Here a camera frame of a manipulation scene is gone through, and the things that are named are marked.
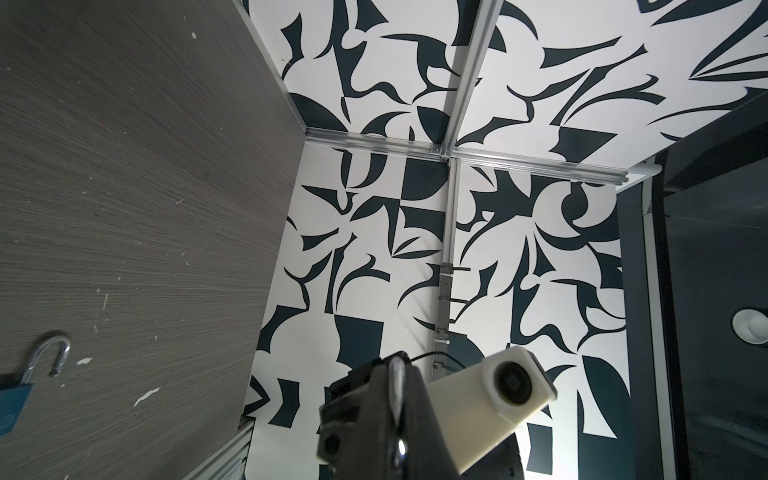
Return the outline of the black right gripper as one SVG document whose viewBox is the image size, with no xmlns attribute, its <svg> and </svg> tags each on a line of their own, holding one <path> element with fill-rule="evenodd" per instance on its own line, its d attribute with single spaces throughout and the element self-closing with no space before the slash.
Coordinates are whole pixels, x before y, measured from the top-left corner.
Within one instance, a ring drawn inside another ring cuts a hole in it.
<svg viewBox="0 0 768 480">
<path fill-rule="evenodd" d="M 326 464 L 322 479 L 336 479 L 336 463 L 344 444 L 356 426 L 372 373 L 383 360 L 375 358 L 350 370 L 326 388 L 326 401 L 319 408 L 317 456 Z"/>
</svg>

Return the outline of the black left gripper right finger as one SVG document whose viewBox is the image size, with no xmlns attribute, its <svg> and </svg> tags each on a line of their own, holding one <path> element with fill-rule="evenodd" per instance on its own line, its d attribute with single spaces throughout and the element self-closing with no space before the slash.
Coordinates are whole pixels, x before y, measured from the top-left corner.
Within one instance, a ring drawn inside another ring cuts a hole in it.
<svg viewBox="0 0 768 480">
<path fill-rule="evenodd" d="M 457 479 L 421 373 L 407 354 L 389 359 L 389 477 Z"/>
</svg>

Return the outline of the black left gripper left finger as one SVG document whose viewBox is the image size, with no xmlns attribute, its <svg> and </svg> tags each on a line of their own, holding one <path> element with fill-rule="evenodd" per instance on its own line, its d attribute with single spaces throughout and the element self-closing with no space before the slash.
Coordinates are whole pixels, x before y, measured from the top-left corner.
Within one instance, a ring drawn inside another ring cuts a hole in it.
<svg viewBox="0 0 768 480">
<path fill-rule="evenodd" d="M 336 479 L 398 478 L 398 360 L 376 366 L 369 382 L 344 397 L 354 408 L 335 466 Z"/>
</svg>

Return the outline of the blue padlock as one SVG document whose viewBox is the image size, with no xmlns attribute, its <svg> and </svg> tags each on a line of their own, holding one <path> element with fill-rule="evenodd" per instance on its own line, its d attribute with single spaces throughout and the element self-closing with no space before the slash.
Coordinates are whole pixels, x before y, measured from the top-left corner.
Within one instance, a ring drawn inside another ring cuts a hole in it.
<svg viewBox="0 0 768 480">
<path fill-rule="evenodd" d="M 21 373 L 1 382 L 1 436 L 13 431 L 32 391 L 35 369 L 45 352 L 52 347 L 57 347 L 58 353 L 49 371 L 49 377 L 58 378 L 71 350 L 71 340 L 66 334 L 43 337 L 32 348 Z"/>
</svg>

